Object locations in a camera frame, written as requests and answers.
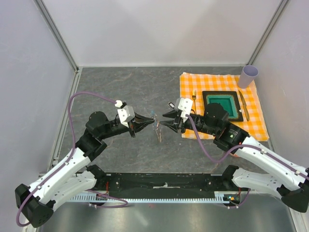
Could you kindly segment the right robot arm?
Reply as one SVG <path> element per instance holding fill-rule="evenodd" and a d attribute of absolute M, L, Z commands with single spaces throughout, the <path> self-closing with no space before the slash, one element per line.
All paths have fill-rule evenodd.
<path fill-rule="evenodd" d="M 242 128 L 228 121 L 228 112 L 218 103 L 206 106 L 203 115 L 191 113 L 193 101 L 179 98 L 171 104 L 172 110 L 163 114 L 167 121 L 162 125 L 175 132 L 184 133 L 193 130 L 200 143 L 200 133 L 214 136 L 213 142 L 226 154 L 220 159 L 211 159 L 220 163 L 229 154 L 250 161 L 265 171 L 265 174 L 249 172 L 239 167 L 232 167 L 231 174 L 221 178 L 222 187 L 233 190 L 240 188 L 254 189 L 274 197 L 291 209 L 305 213 L 309 207 L 309 170 L 294 164 L 262 145 Z"/>

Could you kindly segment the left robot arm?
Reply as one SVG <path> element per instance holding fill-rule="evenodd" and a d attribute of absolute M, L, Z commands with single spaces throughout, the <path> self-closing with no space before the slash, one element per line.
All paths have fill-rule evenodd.
<path fill-rule="evenodd" d="M 101 190 L 105 187 L 106 178 L 98 167 L 90 168 L 80 177 L 71 177 L 107 148 L 104 139 L 126 132 L 135 137 L 137 132 L 154 123 L 151 117 L 125 109 L 118 110 L 118 113 L 120 116 L 114 120 L 108 120 L 101 111 L 92 113 L 83 135 L 73 142 L 72 149 L 63 160 L 30 185 L 20 184 L 15 189 L 18 226 L 23 226 L 19 217 L 24 215 L 29 225 L 40 227 L 50 219 L 57 208 L 74 195 L 91 188 Z"/>

